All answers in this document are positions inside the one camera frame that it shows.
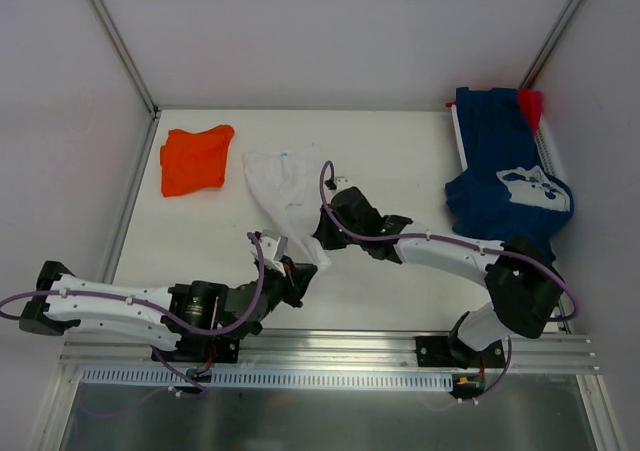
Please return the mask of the white t shirt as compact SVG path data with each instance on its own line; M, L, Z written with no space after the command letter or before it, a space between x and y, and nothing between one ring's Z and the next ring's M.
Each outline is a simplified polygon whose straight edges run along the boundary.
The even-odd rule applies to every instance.
M253 198L287 239L291 258L327 270L331 260L313 237L320 220L322 149L313 144L301 150L246 152L242 163Z

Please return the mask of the orange t shirt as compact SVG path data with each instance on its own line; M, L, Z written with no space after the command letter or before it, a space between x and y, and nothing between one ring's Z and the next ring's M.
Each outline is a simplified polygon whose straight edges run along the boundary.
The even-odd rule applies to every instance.
M192 133L172 129L160 148L161 193L184 196L225 183L228 152L235 130L221 124Z

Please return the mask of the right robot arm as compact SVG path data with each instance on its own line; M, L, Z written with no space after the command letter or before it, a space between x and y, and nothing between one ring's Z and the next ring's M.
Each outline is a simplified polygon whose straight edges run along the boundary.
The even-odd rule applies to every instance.
M552 319L564 282L525 237L500 241L432 233L404 216L381 215L359 188L320 186L314 233L325 250L358 246L370 257L438 269L484 287L487 304L465 312L446 338L449 358L466 367L511 336L537 339Z

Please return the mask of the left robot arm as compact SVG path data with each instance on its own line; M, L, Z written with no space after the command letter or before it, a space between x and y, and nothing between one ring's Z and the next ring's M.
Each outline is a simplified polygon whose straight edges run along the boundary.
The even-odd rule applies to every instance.
M280 269L258 268L256 280L231 288L194 281L131 288L76 277L57 261L44 263L36 296L24 306L21 330L44 336L68 331L112 333L146 343L174 361L197 361L218 339L257 335L278 305L299 308L318 269L283 257Z

